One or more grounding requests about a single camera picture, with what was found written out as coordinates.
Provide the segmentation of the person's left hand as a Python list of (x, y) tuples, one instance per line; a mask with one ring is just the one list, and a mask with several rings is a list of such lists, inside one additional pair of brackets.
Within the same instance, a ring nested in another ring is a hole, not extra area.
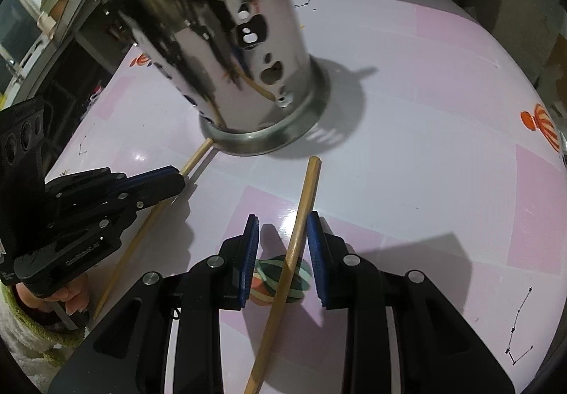
[(82, 313), (86, 310), (90, 301), (90, 285), (88, 274), (86, 273), (78, 276), (47, 298), (38, 298), (24, 284), (17, 284), (15, 290), (19, 299), (26, 307), (32, 310), (44, 311), (45, 313), (52, 311), (50, 303), (55, 302), (64, 303), (67, 315), (72, 315), (76, 311)]

